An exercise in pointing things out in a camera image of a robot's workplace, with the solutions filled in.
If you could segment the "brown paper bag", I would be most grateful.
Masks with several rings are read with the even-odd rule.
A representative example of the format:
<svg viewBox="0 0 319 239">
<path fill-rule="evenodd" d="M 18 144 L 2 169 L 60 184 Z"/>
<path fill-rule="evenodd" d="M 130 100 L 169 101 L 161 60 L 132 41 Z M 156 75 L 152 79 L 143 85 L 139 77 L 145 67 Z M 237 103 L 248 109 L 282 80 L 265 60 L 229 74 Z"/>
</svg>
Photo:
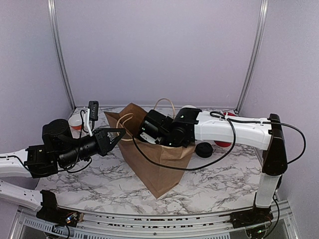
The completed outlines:
<svg viewBox="0 0 319 239">
<path fill-rule="evenodd" d="M 192 143 L 188 147 L 168 147 L 140 141 L 137 139 L 138 130 L 147 112 L 133 103 L 128 104 L 119 113 L 104 112 L 111 128 L 116 128 L 117 120 L 128 113 L 133 113 L 134 117 L 125 123 L 127 133 L 123 138 L 131 138 L 131 134 L 133 141 L 120 140 L 118 147 L 130 168 L 154 197 L 159 198 L 175 187 L 184 174 L 182 170 L 164 166 L 186 168 L 195 151 L 195 144 Z"/>
</svg>

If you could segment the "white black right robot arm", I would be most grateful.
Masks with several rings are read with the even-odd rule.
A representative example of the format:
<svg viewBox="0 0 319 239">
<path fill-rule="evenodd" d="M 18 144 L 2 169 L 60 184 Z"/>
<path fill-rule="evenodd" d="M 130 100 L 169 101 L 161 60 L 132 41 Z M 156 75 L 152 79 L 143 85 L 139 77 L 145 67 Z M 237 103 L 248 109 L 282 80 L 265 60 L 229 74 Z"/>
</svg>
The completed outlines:
<svg viewBox="0 0 319 239">
<path fill-rule="evenodd" d="M 277 114 L 251 119 L 183 107 L 172 119 L 151 110 L 140 125 L 138 138 L 170 147 L 188 147 L 196 141 L 220 141 L 262 150 L 262 173 L 253 207 L 231 213 L 230 221 L 234 228 L 239 228 L 274 218 L 271 203 L 280 178 L 288 168 L 284 135 Z"/>
</svg>

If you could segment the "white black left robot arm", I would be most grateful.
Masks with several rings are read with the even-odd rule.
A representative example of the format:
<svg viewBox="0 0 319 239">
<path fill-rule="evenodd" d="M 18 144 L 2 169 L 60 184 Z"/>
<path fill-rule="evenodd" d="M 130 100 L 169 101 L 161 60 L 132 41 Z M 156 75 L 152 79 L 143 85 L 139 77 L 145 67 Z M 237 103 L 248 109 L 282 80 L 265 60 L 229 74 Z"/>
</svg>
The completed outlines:
<svg viewBox="0 0 319 239">
<path fill-rule="evenodd" d="M 0 156 L 0 176 L 44 178 L 60 172 L 76 173 L 79 162 L 92 163 L 92 156 L 107 155 L 126 134 L 123 128 L 97 128 L 89 135 L 74 138 L 69 123 L 56 119 L 42 128 L 42 145 L 29 146 Z M 36 217 L 59 226 L 77 226 L 82 214 L 58 206 L 48 190 L 26 190 L 0 183 L 0 197 L 36 211 Z"/>
</svg>

